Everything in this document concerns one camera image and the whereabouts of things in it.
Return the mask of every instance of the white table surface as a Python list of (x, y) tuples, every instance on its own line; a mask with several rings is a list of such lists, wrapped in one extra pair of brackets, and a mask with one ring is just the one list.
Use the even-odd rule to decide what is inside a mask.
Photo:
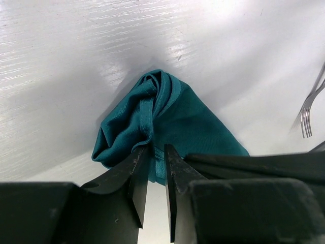
[[(308, 151), (290, 130), (325, 62), (324, 0), (0, 0), (0, 180), (70, 180), (101, 120), (151, 69), (187, 82), (251, 155)], [(168, 243), (166, 194), (149, 183), (139, 243)]]

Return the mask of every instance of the teal cloth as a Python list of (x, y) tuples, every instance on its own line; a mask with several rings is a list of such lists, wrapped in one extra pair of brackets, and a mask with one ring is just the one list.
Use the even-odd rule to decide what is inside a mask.
[(165, 184), (165, 144), (172, 144), (181, 157), (248, 155), (189, 85), (162, 70), (143, 75), (103, 120), (92, 159), (110, 168), (148, 143), (155, 148), (149, 180), (161, 184)]

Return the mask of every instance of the teal fabric strap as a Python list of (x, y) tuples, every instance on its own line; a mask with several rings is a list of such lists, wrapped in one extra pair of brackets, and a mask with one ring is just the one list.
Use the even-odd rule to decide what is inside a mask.
[(155, 147), (149, 180), (161, 184), (165, 144), (172, 144), (182, 157), (189, 153), (248, 156), (193, 90), (162, 70), (142, 76), (103, 120), (92, 159), (114, 167), (137, 146), (148, 143)]

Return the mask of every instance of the fork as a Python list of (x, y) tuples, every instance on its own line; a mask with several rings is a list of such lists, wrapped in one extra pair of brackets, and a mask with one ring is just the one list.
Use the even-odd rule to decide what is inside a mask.
[(306, 136), (311, 137), (313, 136), (311, 131), (311, 124), (310, 124), (310, 109), (311, 105), (313, 104), (314, 100), (318, 96), (318, 94), (325, 88), (325, 79), (323, 80), (320, 87), (312, 94), (308, 96), (308, 98), (305, 100), (301, 110), (300, 110), (300, 125), (301, 125), (301, 131), (303, 133), (303, 138), (305, 138), (304, 129), (306, 132)]

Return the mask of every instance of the folded fabric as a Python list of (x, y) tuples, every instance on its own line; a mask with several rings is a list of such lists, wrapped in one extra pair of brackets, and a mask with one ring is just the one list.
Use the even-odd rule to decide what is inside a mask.
[(143, 75), (103, 120), (92, 159), (114, 167), (136, 147), (151, 143), (155, 163), (149, 180), (165, 184), (164, 145), (189, 153), (248, 156), (193, 90), (176, 77), (154, 70)]

